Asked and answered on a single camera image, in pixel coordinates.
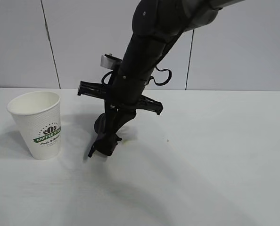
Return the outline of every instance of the white table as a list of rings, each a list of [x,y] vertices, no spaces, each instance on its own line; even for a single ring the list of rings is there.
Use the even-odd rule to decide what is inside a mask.
[[[113,156],[84,159],[103,101],[61,94],[62,150],[31,157],[0,89],[0,226],[280,226],[280,92],[146,91]]]

